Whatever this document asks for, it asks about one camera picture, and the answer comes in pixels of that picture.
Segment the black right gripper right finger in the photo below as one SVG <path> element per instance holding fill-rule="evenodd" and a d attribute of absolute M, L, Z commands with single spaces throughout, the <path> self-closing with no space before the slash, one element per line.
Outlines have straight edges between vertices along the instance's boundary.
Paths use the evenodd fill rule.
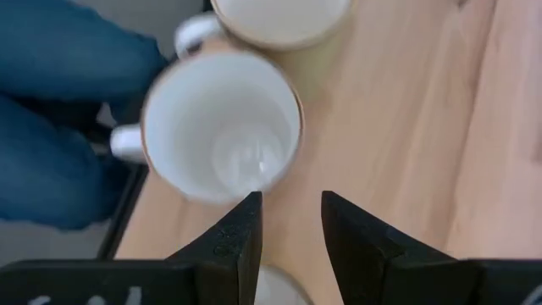
<path fill-rule="evenodd" d="M 333 191 L 321 218 L 346 304 L 539 304 L 541 262 L 457 259 L 385 223 Z"/>

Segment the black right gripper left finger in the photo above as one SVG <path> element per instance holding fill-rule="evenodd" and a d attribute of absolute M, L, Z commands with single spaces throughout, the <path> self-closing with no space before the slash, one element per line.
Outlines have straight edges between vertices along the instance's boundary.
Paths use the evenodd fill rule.
<path fill-rule="evenodd" d="M 263 244 L 256 191 L 165 259 L 31 260 L 1 269 L 3 304 L 252 304 Z"/>

